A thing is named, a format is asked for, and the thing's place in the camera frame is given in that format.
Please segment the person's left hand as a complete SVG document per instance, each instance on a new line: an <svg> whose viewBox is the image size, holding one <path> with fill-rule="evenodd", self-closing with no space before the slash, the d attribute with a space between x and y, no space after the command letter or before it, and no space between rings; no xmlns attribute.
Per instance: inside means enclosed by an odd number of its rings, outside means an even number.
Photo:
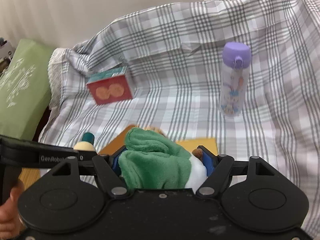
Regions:
<svg viewBox="0 0 320 240"><path fill-rule="evenodd" d="M17 184L10 191L10 197L1 205L1 239L15 238L23 228L17 207L18 199L23 191L24 184L18 179Z"/></svg>

